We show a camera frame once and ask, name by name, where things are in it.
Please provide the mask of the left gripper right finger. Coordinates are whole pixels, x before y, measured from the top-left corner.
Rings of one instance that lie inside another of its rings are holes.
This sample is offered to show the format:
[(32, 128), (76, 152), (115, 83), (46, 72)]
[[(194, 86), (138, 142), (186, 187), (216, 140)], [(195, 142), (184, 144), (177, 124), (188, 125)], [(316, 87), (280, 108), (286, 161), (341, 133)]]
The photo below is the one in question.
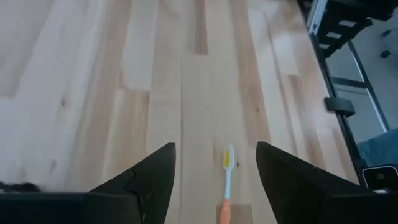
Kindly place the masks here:
[(267, 142), (256, 162), (278, 224), (398, 224), (398, 191), (369, 190)]

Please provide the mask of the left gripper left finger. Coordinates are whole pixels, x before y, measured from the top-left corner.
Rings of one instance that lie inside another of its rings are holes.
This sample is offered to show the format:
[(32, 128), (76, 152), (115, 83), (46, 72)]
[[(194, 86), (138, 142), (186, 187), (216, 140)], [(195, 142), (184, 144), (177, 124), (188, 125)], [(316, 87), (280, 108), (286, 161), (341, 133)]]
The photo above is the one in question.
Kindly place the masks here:
[(0, 224), (164, 224), (175, 164), (170, 142), (88, 192), (0, 194)]

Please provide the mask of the orange white toothbrush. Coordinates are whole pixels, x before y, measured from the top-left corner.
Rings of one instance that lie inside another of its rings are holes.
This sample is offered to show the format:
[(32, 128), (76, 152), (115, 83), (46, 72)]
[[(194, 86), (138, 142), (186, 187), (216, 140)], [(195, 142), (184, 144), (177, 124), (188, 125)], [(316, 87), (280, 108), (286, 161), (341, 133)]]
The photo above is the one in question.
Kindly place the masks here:
[(231, 223), (231, 181), (235, 165), (234, 147), (229, 145), (223, 153), (223, 168), (225, 170), (224, 199), (220, 210), (220, 224)]

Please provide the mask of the teal blue object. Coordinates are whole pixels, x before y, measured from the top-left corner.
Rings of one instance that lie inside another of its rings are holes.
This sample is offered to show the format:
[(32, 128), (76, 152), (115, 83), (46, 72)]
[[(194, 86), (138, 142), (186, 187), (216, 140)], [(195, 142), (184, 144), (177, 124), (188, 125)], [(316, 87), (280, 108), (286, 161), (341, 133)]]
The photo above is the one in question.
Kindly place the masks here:
[(398, 128), (358, 143), (358, 151), (369, 167), (398, 166)]

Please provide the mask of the black table clamp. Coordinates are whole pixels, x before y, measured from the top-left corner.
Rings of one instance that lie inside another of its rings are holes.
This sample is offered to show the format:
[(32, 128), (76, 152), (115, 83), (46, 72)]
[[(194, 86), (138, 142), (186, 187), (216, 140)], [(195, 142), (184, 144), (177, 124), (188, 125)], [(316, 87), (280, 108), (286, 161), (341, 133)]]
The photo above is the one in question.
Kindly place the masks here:
[(344, 98), (326, 97), (324, 98), (324, 104), (327, 111), (335, 112), (347, 118), (356, 114), (352, 102)]

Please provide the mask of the black table frame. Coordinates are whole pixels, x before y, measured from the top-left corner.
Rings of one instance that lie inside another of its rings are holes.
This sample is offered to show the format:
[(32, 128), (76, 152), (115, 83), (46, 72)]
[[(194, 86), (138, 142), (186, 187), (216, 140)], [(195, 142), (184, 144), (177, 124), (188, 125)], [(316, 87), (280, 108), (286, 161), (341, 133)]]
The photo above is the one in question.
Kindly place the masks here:
[(360, 184), (358, 143), (398, 128), (398, 0), (296, 0), (328, 90), (356, 114), (332, 112)]

